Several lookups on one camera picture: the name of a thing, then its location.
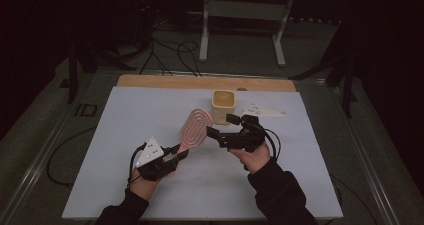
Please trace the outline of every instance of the black sleeve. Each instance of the black sleeve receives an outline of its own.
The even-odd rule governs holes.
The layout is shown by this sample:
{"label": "black sleeve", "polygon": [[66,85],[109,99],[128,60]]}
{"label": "black sleeve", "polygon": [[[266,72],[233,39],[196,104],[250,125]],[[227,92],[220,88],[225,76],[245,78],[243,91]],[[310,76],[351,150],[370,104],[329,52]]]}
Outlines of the black sleeve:
{"label": "black sleeve", "polygon": [[125,199],[119,206],[108,206],[97,219],[97,225],[127,224],[137,225],[149,202],[137,196],[129,189],[125,190]]}
{"label": "black sleeve", "polygon": [[248,175],[256,190],[256,204],[270,224],[312,225],[317,221],[306,209],[306,197],[291,172],[271,160],[255,174]]}

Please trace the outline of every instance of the table leg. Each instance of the table leg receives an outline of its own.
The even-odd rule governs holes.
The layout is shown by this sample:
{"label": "table leg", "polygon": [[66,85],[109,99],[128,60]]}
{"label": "table leg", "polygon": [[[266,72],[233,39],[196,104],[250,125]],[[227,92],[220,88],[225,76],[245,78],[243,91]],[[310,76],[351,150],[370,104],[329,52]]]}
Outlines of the table leg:
{"label": "table leg", "polygon": [[286,27],[287,21],[290,15],[290,8],[293,4],[293,0],[287,0],[286,10],[284,11],[283,19],[281,20],[281,26],[277,34],[272,36],[272,41],[274,43],[275,55],[277,57],[277,65],[279,67],[286,66],[286,60],[284,59],[283,49],[281,47],[281,37],[283,36],[284,28]]}
{"label": "table leg", "polygon": [[209,42],[208,4],[209,4],[209,0],[203,1],[203,32],[202,32],[202,41],[200,42],[200,55],[199,55],[199,60],[201,62],[205,62],[208,57],[208,42]]}

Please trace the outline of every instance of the dark background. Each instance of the dark background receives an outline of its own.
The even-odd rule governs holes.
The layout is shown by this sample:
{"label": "dark background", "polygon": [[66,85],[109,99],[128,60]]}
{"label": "dark background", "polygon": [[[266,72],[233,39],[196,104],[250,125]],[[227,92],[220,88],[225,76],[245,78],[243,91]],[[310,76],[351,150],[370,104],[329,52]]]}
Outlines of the dark background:
{"label": "dark background", "polygon": [[[187,11],[202,11],[202,4],[202,0],[0,0],[0,138],[54,77],[75,36],[113,50],[116,44],[142,42],[146,37],[149,12],[140,19],[137,9],[151,5],[184,24]],[[424,193],[424,0],[295,0],[291,17],[342,21],[325,57],[355,51],[355,75]]]}

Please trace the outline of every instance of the triangular white marker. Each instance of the triangular white marker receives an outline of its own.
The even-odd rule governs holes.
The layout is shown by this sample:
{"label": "triangular white marker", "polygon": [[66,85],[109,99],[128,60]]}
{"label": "triangular white marker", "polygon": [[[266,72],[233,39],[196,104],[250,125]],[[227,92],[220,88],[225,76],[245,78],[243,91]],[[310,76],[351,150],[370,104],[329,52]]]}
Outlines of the triangular white marker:
{"label": "triangular white marker", "polygon": [[140,157],[138,158],[137,162],[135,163],[136,167],[141,167],[144,164],[147,164],[156,158],[159,158],[163,155],[163,150],[159,146],[159,144],[156,142],[156,140],[152,137],[147,142],[146,147],[141,152]]}
{"label": "triangular white marker", "polygon": [[255,116],[255,117],[282,117],[285,116],[283,112],[264,108],[255,104],[250,105],[248,108],[243,109],[243,114]]}

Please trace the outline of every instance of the wooden edge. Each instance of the wooden edge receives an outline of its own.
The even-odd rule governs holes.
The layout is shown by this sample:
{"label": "wooden edge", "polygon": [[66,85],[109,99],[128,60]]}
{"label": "wooden edge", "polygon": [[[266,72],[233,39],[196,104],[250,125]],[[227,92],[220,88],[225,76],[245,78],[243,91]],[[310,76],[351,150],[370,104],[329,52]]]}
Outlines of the wooden edge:
{"label": "wooden edge", "polygon": [[296,88],[293,82],[290,80],[240,77],[193,77],[125,74],[119,78],[117,86],[296,92]]}

